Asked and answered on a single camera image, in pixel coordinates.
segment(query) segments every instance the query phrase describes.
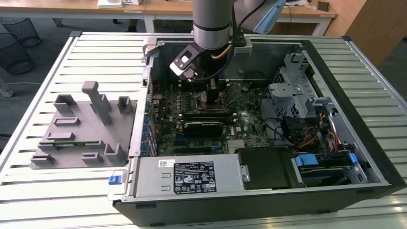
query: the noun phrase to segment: table leg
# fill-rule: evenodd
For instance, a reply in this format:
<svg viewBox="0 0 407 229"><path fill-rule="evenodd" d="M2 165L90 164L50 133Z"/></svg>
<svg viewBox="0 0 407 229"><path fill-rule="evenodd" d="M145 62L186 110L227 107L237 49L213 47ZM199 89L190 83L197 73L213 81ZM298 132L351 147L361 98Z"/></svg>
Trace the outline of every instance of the table leg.
<svg viewBox="0 0 407 229"><path fill-rule="evenodd" d="M333 18L322 18L319 24L315 27L313 36L323 36L326 34L326 30L329 29Z"/></svg>
<svg viewBox="0 0 407 229"><path fill-rule="evenodd" d="M62 18L53 18L54 22L55 22L55 25L58 27L62 27L63 26L63 19Z"/></svg>
<svg viewBox="0 0 407 229"><path fill-rule="evenodd" d="M6 82L0 79L0 94L5 97L13 97L14 95L14 90L11 87L6 84Z"/></svg>
<svg viewBox="0 0 407 229"><path fill-rule="evenodd" d="M143 20L146 24L146 31L154 33L154 15L143 15Z"/></svg>

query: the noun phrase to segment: sticker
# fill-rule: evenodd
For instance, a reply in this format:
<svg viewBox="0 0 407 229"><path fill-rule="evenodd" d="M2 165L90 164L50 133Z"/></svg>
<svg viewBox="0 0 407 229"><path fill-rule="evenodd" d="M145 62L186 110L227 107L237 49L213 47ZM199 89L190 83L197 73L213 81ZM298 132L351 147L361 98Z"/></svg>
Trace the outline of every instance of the sticker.
<svg viewBox="0 0 407 229"><path fill-rule="evenodd" d="M179 194L217 192L214 161L174 164L174 192Z"/></svg>
<svg viewBox="0 0 407 229"><path fill-rule="evenodd" d="M125 13L142 13L141 10L125 10Z"/></svg>
<svg viewBox="0 0 407 229"><path fill-rule="evenodd" d="M175 160L159 160L159 167L174 167Z"/></svg>

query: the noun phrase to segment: gray floor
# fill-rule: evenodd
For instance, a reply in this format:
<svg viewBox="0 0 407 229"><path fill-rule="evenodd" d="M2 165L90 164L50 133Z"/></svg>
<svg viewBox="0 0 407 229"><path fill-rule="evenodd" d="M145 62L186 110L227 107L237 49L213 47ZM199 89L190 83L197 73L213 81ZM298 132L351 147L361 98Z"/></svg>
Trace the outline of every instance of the gray floor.
<svg viewBox="0 0 407 229"><path fill-rule="evenodd" d="M65 26L57 27L53 19L33 19L33 23L43 40L39 46L29 49L37 67L31 72L19 76L10 75L0 68L0 78L7 83L42 83L67 42L71 31L125 32L127 30L129 20L121 20L121 22L123 22L122 25L115 25L113 20L65 19ZM178 23L170 22L166 27L161 23L157 25L158 32L190 32L190 29L191 23L186 21ZM139 21L138 30L139 32L146 32L143 21ZM404 41L387 58L381 67L381 71L405 99L407 98L407 81L405 79L407 76L406 63L407 41ZM34 84L13 84L11 87L15 91L15 96L13 98L3 98L0 96L0 133L3 134L13 134L39 89L39 86ZM7 138L0 137L0 149L5 148L6 143Z"/></svg>

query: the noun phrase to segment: blue drive bracket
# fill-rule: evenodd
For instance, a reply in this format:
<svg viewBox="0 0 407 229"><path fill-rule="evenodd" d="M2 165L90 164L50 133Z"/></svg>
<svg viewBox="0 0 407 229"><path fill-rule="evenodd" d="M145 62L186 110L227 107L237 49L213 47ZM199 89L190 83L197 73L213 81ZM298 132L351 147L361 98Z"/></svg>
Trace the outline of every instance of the blue drive bracket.
<svg viewBox="0 0 407 229"><path fill-rule="evenodd" d="M317 156L314 154L301 154L295 158L298 167L301 166L317 166L319 165Z"/></svg>

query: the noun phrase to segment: white cable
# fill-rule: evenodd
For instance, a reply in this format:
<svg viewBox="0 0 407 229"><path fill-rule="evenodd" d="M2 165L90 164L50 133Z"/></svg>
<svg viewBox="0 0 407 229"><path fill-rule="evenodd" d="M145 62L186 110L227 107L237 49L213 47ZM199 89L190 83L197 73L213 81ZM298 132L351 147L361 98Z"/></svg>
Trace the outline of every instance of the white cable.
<svg viewBox="0 0 407 229"><path fill-rule="evenodd" d="M42 83L34 83L34 82L21 82L21 83L7 83L7 84L38 84L38 85L43 85Z"/></svg>

